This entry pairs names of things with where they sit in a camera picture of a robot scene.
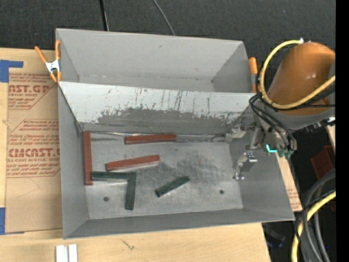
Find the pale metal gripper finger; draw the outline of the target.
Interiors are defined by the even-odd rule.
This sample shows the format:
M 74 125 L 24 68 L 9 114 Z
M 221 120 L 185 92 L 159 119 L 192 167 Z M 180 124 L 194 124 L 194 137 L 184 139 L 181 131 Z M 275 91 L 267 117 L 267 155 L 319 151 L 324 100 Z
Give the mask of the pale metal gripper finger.
M 253 152 L 242 153 L 237 159 L 237 164 L 234 168 L 233 178 L 237 181 L 243 180 L 243 172 L 248 172 L 256 164 L 257 157 L 254 155 Z
M 241 139 L 246 134 L 246 126 L 244 125 L 235 125 L 232 129 L 225 134 L 225 140 L 231 142 L 236 139 Z

